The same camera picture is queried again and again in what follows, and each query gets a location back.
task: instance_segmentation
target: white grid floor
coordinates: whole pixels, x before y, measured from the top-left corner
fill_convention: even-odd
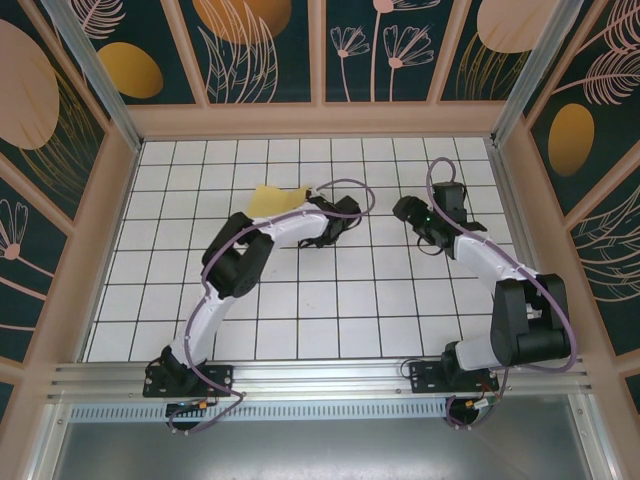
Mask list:
[[[445,255],[427,256],[392,215],[405,195],[426,200],[428,160],[456,160],[468,210],[514,253],[480,138],[348,138],[147,142],[85,360],[148,361],[186,320],[201,292],[201,257],[260,184],[281,188],[356,178],[377,205],[335,247],[272,254],[262,282],[223,322],[215,360],[438,355],[484,332],[492,300]],[[435,180],[447,179],[446,165]],[[336,188],[366,205],[364,191]]]

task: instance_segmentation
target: yellow cloth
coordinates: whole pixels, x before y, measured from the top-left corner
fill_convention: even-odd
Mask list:
[[[304,203],[307,189],[308,187],[280,190],[276,187],[260,185],[251,198],[247,215],[251,218],[271,217],[293,210]]]

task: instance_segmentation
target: dark teal wallpaper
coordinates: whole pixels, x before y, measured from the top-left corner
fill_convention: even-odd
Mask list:
[[[0,179],[0,356],[22,362],[67,237]]]
[[[328,0],[327,102],[426,100],[452,5]]]
[[[558,58],[592,1],[585,0]],[[441,100],[506,100],[556,2],[472,0]]]
[[[566,214],[638,140],[640,3],[607,4],[531,133]]]
[[[571,236],[616,355],[640,348],[640,168]]]
[[[307,0],[180,0],[211,103],[310,102]]]
[[[0,3],[0,155],[74,218],[104,131],[16,0]]]
[[[69,5],[124,103],[194,103],[160,0],[70,0]]]
[[[0,425],[2,424],[4,412],[7,410],[7,406],[9,405],[9,399],[11,398],[12,392],[13,385],[0,382]]]

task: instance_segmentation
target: enclosure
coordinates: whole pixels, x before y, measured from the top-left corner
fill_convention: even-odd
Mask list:
[[[639,52],[638,0],[3,2],[2,478],[636,478]],[[578,344],[567,372],[499,371],[471,431],[404,373],[492,323],[392,211],[441,157],[470,220],[562,277]],[[343,178],[375,206],[271,253],[207,353],[244,402],[172,436],[145,367],[212,240],[260,185]]]

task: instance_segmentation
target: gray floor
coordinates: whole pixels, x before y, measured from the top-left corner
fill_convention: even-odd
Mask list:
[[[477,431],[442,419],[230,422],[193,437],[162,424],[75,424],[58,480],[591,478],[568,403],[508,398]]]

